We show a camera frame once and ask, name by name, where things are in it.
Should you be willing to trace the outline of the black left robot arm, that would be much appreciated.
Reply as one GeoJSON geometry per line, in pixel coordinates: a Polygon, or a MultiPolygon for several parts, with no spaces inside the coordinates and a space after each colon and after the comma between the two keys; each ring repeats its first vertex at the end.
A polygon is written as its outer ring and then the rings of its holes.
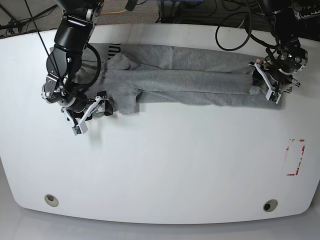
{"type": "Polygon", "coordinates": [[[227,52],[233,52],[246,45],[249,39],[266,47],[269,58],[269,75],[277,82],[277,87],[292,83],[292,74],[301,71],[308,62],[308,52],[301,47],[299,41],[299,22],[295,16],[290,0],[257,0],[259,14],[267,21],[270,33],[275,38],[276,44],[268,44],[252,34],[254,10],[252,4],[246,0],[247,11],[243,11],[244,29],[247,33],[245,41],[238,47],[225,48],[218,41],[218,31],[222,24],[230,17],[237,15],[232,13],[225,17],[215,31],[215,41],[218,47],[227,52]]]}

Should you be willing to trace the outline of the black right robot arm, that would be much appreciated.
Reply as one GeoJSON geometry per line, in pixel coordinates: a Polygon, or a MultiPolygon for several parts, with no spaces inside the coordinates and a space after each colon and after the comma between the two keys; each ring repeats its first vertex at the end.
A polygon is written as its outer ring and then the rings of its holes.
{"type": "Polygon", "coordinates": [[[49,103],[61,104],[71,118],[92,119],[92,110],[105,116],[113,114],[107,93],[99,92],[96,98],[88,98],[86,92],[98,80],[102,61],[98,51],[89,44],[104,6],[102,0],[57,0],[63,10],[61,23],[54,38],[54,46],[47,57],[48,74],[42,87],[42,97],[49,103]],[[82,66],[85,49],[96,56],[96,73],[91,81],[76,83],[75,78],[82,66]]]}

